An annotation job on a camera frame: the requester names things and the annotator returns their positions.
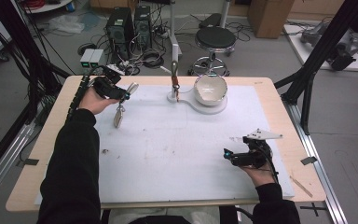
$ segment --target black sleeve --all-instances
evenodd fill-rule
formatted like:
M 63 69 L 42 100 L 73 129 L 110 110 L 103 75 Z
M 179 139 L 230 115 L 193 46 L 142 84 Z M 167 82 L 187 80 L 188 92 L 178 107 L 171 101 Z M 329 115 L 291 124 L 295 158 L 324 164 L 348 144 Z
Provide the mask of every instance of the black sleeve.
M 298 224 L 295 203 L 282 198 L 279 184 L 266 184 L 256 188 L 260 203 L 253 212 L 254 224 Z
M 94 115 L 75 112 L 57 135 L 37 223 L 100 223 L 99 135 Z

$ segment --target cardboard box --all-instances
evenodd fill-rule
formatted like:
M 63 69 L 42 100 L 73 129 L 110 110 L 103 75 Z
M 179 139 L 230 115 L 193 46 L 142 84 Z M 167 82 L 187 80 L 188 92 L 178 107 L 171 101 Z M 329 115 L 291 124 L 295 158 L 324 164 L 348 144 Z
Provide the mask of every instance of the cardboard box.
M 289 14 L 291 19 L 321 21 L 334 17 L 344 0 L 295 0 Z
M 248 21 L 255 37 L 278 38 L 295 0 L 253 0 Z
M 106 9 L 114 7 L 130 7 L 131 11 L 135 10 L 137 0 L 90 0 L 89 4 L 91 7 Z

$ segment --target person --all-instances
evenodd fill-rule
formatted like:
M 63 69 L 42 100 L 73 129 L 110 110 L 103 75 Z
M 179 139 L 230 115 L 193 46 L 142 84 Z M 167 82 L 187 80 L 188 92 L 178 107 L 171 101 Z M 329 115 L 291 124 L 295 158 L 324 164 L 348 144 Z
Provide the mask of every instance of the person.
M 94 115 L 118 100 L 101 98 L 88 88 L 78 110 L 60 129 L 46 177 L 40 186 L 43 200 L 38 214 L 42 223 L 101 223 L 99 198 L 99 135 Z M 295 204 L 282 198 L 268 167 L 241 167 L 252 178 L 260 203 L 253 213 L 254 224 L 300 223 Z

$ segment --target black stool seat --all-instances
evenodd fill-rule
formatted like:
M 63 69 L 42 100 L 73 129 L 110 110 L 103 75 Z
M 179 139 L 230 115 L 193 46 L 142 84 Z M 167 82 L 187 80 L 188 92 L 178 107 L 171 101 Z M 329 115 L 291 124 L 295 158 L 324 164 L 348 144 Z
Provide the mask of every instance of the black stool seat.
M 196 42 L 209 49 L 227 49 L 232 47 L 235 41 L 235 35 L 221 27 L 205 27 L 196 33 Z

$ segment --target chair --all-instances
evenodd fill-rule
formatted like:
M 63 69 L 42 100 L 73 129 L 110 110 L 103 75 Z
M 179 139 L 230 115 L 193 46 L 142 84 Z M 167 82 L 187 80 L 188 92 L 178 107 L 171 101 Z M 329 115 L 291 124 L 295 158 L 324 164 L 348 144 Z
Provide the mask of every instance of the chair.
M 219 206 L 219 213 L 220 213 L 220 223 L 221 224 L 239 224 L 238 221 L 238 213 L 241 212 L 245 214 L 249 219 L 252 220 L 252 214 L 249 212 L 236 207 L 234 205 L 222 205 Z M 103 210 L 101 224 L 109 224 L 109 215 L 110 210 Z
M 187 71 L 188 75 L 218 75 L 229 76 L 226 64 L 216 58 L 215 53 L 224 52 L 227 56 L 234 50 L 236 37 L 228 29 L 221 27 L 205 27 L 197 31 L 196 44 L 209 51 L 209 57 L 197 59 Z

